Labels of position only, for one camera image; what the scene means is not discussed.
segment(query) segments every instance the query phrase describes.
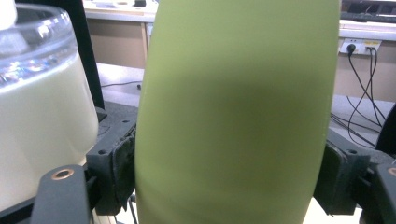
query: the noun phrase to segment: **power socket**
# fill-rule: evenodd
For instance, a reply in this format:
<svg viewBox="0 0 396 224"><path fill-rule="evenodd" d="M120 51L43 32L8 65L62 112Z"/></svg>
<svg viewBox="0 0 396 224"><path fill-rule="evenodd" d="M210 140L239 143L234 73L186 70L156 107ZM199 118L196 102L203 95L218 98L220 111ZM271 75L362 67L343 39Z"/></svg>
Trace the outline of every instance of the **power socket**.
<svg viewBox="0 0 396 224"><path fill-rule="evenodd" d="M351 44L354 44L356 46L353 54L370 55L370 50L368 48L375 48L375 50L378 51L379 46L381 45L381 40L346 38L343 45L339 49L339 52L348 54L347 46Z"/></svg>

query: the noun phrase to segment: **floor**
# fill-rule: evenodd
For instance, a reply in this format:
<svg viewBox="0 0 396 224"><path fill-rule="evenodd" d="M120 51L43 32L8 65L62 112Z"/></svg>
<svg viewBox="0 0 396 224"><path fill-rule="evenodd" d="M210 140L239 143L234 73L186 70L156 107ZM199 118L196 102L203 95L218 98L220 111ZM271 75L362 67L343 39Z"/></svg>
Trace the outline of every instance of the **floor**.
<svg viewBox="0 0 396 224"><path fill-rule="evenodd" d="M109 64L98 64L99 75L101 79L101 84L104 86L102 88L103 95L105 101L113 102L121 105L130 105L138 107L139 98L140 98L140 84L143 79L144 70L136 69L136 68L128 68L128 67L120 67ZM357 98L351 98L352 104L356 104L359 101ZM381 112L386 116L388 112L393 107L393 103L390 102L376 102L377 106L381 109ZM364 100L359 107L359 111L366 116L368 119L376 120L375 113L373 110L373 106L367 100ZM353 107L348 102L345 96L334 95L332 102L332 113L334 115L349 120L350 115L353 112ZM365 139L367 139L371 143L376 142L376 138L378 137L378 133L371 131L368 128L379 130L378 126L373 124L371 121L368 121L361 115L354 115L352 121L359 123L359 125L364 126L357 127L352 126L352 129L356 130L360 133ZM331 121L330 128L337 131L345 138L350 141L356 141L357 144L362 144L362 148L366 148L367 152L371 153L373 150L368 146L367 143L358 139L357 137L353 137L353 140L349 137L348 131L338 124ZM385 161L392 163L393 160L387 155L375 153L373 155L373 160ZM321 207L318 205L315 199L311 201L310 207L305 217L304 224L314 224L314 223L329 223L329 224L354 224L359 223L361 209L357 208L354 216L326 216ZM117 216L117 221L119 223L133 223L132 215L130 211L121 212Z"/></svg>

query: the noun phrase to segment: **hole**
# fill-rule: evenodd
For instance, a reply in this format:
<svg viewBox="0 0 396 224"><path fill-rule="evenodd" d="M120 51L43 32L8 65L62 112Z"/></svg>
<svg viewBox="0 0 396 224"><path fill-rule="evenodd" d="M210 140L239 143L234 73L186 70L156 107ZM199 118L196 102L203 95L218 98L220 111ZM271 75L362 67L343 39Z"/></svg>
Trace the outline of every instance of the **hole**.
<svg viewBox="0 0 396 224"><path fill-rule="evenodd" d="M358 154L358 151L353 149L348 149L347 152L349 152L350 154Z"/></svg>
<svg viewBox="0 0 396 224"><path fill-rule="evenodd" d="M106 153L107 153L107 151L106 151L106 150L104 150L104 149L101 149L101 150L99 150L99 151L98 151L98 153L99 153L99 155L103 155L103 154L106 154Z"/></svg>
<svg viewBox="0 0 396 224"><path fill-rule="evenodd" d="M58 172L55 172L52 175L52 179L53 180L61 180L61 179L66 179L67 177L69 177L70 175L72 175L74 173L74 170L72 169L63 169L60 170Z"/></svg>

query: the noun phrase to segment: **transparent container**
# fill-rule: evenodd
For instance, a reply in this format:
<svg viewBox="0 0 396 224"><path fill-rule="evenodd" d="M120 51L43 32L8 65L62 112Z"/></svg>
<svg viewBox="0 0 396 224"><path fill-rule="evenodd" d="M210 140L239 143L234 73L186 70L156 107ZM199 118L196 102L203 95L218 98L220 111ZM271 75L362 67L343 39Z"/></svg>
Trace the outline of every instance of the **transparent container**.
<svg viewBox="0 0 396 224"><path fill-rule="evenodd" d="M82 164L98 121L67 13L17 4L0 31L0 211L32 198L40 177Z"/></svg>

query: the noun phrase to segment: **green roll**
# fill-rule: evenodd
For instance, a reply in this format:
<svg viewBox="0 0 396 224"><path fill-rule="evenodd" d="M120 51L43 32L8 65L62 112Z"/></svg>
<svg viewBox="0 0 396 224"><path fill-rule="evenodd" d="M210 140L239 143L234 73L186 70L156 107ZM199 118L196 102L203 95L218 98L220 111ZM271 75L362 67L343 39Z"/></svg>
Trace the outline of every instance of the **green roll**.
<svg viewBox="0 0 396 224"><path fill-rule="evenodd" d="M339 2L162 0L136 136L139 223L302 223Z"/></svg>

